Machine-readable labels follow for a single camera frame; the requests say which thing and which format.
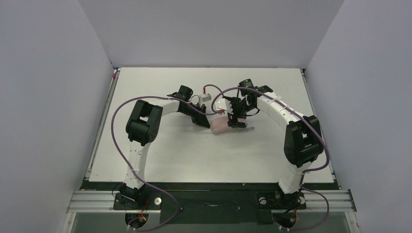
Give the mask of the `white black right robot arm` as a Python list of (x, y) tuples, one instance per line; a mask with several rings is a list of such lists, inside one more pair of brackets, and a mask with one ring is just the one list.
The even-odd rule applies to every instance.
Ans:
[(278, 182), (281, 203), (289, 198), (298, 198), (305, 175), (314, 171), (310, 166), (326, 147), (319, 119), (294, 110), (270, 87), (254, 86), (250, 79), (240, 82), (235, 89), (238, 91), (235, 97), (221, 93), (222, 98), (213, 101), (214, 109), (227, 113), (230, 128), (246, 127), (240, 119), (246, 119), (253, 109), (266, 113), (284, 128), (283, 151), (288, 163)]

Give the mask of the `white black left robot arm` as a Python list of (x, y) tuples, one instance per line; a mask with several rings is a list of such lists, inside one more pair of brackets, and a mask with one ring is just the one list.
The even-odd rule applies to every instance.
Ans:
[(193, 90), (184, 85), (177, 92), (167, 95), (163, 100), (149, 103), (137, 100), (126, 123), (126, 133), (130, 141), (128, 169), (123, 186), (122, 197), (133, 201), (138, 207), (146, 204), (144, 194), (144, 174), (148, 150), (159, 133), (161, 118), (170, 113), (183, 113), (191, 117), (195, 125), (210, 128), (205, 115), (206, 106), (190, 103)]

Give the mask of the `pink umbrella case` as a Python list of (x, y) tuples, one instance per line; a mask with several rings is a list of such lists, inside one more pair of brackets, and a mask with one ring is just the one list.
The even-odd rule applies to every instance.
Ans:
[(210, 122), (210, 129), (211, 132), (215, 135), (223, 134), (223, 133), (233, 133), (233, 132), (246, 132), (246, 131), (253, 131), (255, 127), (253, 126), (246, 126), (246, 128), (232, 128), (228, 126), (228, 119), (227, 117), (219, 117), (213, 119)]

